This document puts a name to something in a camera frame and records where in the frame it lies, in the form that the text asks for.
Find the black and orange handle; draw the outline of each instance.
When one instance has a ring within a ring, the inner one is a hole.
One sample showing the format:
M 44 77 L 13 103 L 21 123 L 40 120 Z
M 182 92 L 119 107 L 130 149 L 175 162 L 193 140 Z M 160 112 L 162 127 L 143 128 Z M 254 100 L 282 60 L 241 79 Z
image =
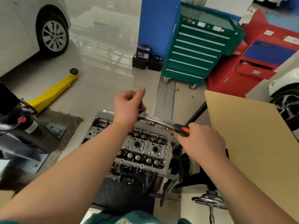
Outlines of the black and orange handle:
M 190 134 L 190 129 L 188 127 L 185 127 L 181 124 L 174 124 L 174 131 L 177 132 L 179 135 L 184 136 L 184 137 L 189 137 Z

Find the teal shirt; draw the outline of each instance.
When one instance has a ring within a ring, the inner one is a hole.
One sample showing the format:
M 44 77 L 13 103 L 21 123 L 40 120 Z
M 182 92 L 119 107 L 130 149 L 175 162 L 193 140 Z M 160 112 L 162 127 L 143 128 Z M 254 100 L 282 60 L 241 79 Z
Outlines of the teal shirt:
M 11 221 L 0 221 L 0 224 L 21 224 Z M 104 213 L 93 214 L 84 224 L 162 224 L 153 215 L 144 211 L 132 211 L 123 216 L 113 216 Z M 187 219 L 180 219 L 178 224 L 191 224 Z

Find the hand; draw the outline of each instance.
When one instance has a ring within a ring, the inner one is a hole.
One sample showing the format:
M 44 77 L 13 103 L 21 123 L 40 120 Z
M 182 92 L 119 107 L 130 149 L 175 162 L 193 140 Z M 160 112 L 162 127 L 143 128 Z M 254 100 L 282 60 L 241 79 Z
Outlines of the hand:
M 215 156 L 226 157 L 225 140 L 216 130 L 196 123 L 189 128 L 189 137 L 179 135 L 178 140 L 191 158 L 202 164 Z
M 133 90 L 126 91 L 114 99 L 114 123 L 121 123 L 133 128 L 139 115 L 139 109 L 147 108 L 142 103 L 145 88 L 141 88 L 137 93 Z

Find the car's front wheel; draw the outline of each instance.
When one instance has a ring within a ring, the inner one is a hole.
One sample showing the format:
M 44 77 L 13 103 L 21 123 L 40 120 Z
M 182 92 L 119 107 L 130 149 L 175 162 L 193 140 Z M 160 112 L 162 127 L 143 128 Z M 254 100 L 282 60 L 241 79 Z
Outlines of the car's front wheel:
M 299 128 L 299 89 L 282 91 L 270 103 L 276 106 L 291 131 Z
M 64 53 L 69 45 L 69 31 L 66 22 L 58 15 L 43 16 L 36 26 L 40 51 L 49 57 Z

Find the green tool cabinet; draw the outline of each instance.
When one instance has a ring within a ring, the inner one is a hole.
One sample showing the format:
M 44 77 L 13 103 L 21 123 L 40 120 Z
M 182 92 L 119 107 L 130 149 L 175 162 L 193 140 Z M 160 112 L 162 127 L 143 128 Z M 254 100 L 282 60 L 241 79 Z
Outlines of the green tool cabinet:
M 162 67 L 164 82 L 176 79 L 202 84 L 220 57 L 231 55 L 244 36 L 239 23 L 228 15 L 181 3 L 180 17 Z

